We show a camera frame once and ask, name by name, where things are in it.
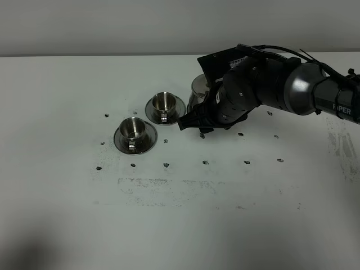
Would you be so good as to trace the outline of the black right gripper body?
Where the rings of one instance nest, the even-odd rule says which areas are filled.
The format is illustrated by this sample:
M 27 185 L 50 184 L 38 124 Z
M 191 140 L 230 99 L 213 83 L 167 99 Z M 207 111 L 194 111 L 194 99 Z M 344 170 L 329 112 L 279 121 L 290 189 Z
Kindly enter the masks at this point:
M 209 112 L 215 128 L 228 128 L 249 111 L 262 104 L 260 60 L 242 60 L 227 71 L 210 103 Z

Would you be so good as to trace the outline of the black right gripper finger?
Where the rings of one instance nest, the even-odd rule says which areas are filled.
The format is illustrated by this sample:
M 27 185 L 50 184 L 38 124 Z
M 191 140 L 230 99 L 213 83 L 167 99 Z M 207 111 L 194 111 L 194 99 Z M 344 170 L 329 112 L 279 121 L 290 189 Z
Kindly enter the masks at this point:
M 212 127 L 200 127 L 199 131 L 201 134 L 207 134 L 214 131 L 214 128 Z
M 215 123 L 212 121 L 210 115 L 208 114 L 206 104 L 204 103 L 195 105 L 190 112 L 180 117 L 177 120 L 177 123 L 181 131 L 187 128 L 215 128 Z

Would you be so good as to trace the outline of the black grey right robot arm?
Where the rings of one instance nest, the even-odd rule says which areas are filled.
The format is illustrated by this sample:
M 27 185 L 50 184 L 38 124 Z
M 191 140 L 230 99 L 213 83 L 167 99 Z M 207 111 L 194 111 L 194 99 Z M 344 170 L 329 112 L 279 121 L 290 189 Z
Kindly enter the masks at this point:
M 244 58 L 211 87 L 205 100 L 178 119 L 181 130 L 229 129 L 266 105 L 296 115 L 325 112 L 359 123 L 359 75 L 342 76 L 323 63 Z

